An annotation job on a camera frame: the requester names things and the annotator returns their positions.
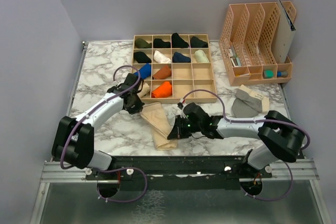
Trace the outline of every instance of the green object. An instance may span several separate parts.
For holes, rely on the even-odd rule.
[[[144,39],[138,38],[134,42],[137,48],[152,48],[152,43],[148,43]]]
[[[264,75],[265,79],[273,78],[273,71],[272,70],[264,70],[263,75]]]
[[[209,63],[210,62],[203,50],[197,50],[195,52],[195,58],[198,63]]]

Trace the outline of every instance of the wooden organizer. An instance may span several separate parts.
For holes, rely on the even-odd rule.
[[[198,37],[199,39],[206,41],[209,44],[208,35],[207,34],[180,34],[180,37],[188,42],[190,46],[190,38],[193,36]],[[171,35],[135,35],[134,41],[138,38],[142,38],[146,40],[148,43],[153,43],[153,40],[156,38],[160,38],[164,41],[170,41]],[[151,102],[161,102],[161,103],[178,103],[180,99],[186,95],[188,92],[194,89],[206,89],[209,91],[213,91],[217,94],[215,80],[214,80],[214,72],[212,67],[212,58],[211,52],[209,48],[150,48],[150,49],[139,49],[135,46],[133,41],[133,53],[142,51],[149,58],[151,58],[152,63],[152,76],[156,72],[158,72],[162,67],[168,65],[172,69],[172,76],[166,78],[165,80],[154,80],[152,76],[145,79],[150,87],[151,91],[147,95],[145,95],[141,100],[144,103]],[[156,63],[153,59],[153,55],[155,51],[159,51],[164,54],[166,57],[172,59],[175,52],[180,52],[185,56],[191,58],[191,63]],[[195,59],[195,51],[203,50],[207,55],[210,63],[197,63]],[[134,59],[132,59],[132,65],[137,69],[142,68],[145,64],[137,63]],[[173,94],[168,98],[151,98],[151,93],[158,86],[160,86],[164,81],[169,81],[173,86]],[[187,98],[187,102],[197,102],[197,103],[206,103],[206,102],[216,102],[217,98],[206,92],[194,92],[190,94]]]
[[[296,10],[292,2],[282,4],[294,21]],[[231,86],[284,83],[291,79],[292,63],[289,57],[285,63],[277,64],[271,52],[279,17],[276,2],[229,5],[219,48]],[[230,43],[233,44],[241,67],[234,67],[231,63]],[[271,70],[274,77],[264,78],[264,70]],[[288,76],[277,77],[277,71],[287,71]]]

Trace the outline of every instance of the beige cloth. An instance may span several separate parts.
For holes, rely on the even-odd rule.
[[[177,140],[167,140],[172,127],[169,125],[161,103],[144,105],[140,115],[151,126],[152,138],[157,150],[166,151],[177,147]]]
[[[147,83],[144,83],[142,86],[142,90],[140,91],[140,93],[138,93],[138,97],[140,99],[143,98],[147,93],[149,93],[149,91],[151,91],[151,87],[149,87]]]

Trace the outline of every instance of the white marble surface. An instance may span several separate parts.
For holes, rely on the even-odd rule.
[[[97,103],[113,86],[113,73],[117,67],[129,64],[132,58],[132,41],[94,41],[90,42],[83,63],[71,116],[78,115]],[[226,112],[230,115],[237,87],[229,85],[218,43],[211,43],[212,60],[218,95],[223,99]],[[121,69],[117,80],[122,82],[129,69]],[[249,86],[249,88],[269,96],[270,109],[286,115],[286,109],[277,84]],[[201,104],[210,115],[220,115],[222,106],[216,103]],[[176,104],[164,104],[169,123],[174,124],[175,115],[180,113]],[[126,111],[114,115],[97,130],[95,149],[110,155],[245,155],[261,144],[260,140],[230,137],[223,140],[200,139],[179,140],[177,149],[157,151],[154,148],[149,126],[137,114]]]

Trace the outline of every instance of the navy blue cloth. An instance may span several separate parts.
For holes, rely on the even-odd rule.
[[[139,69],[139,72],[140,72],[140,77],[142,79],[146,79],[148,76],[152,75],[152,66],[147,63],[145,66]]]
[[[191,62],[191,59],[187,56],[184,56],[180,52],[175,52],[173,55],[173,63],[181,63],[181,62]]]

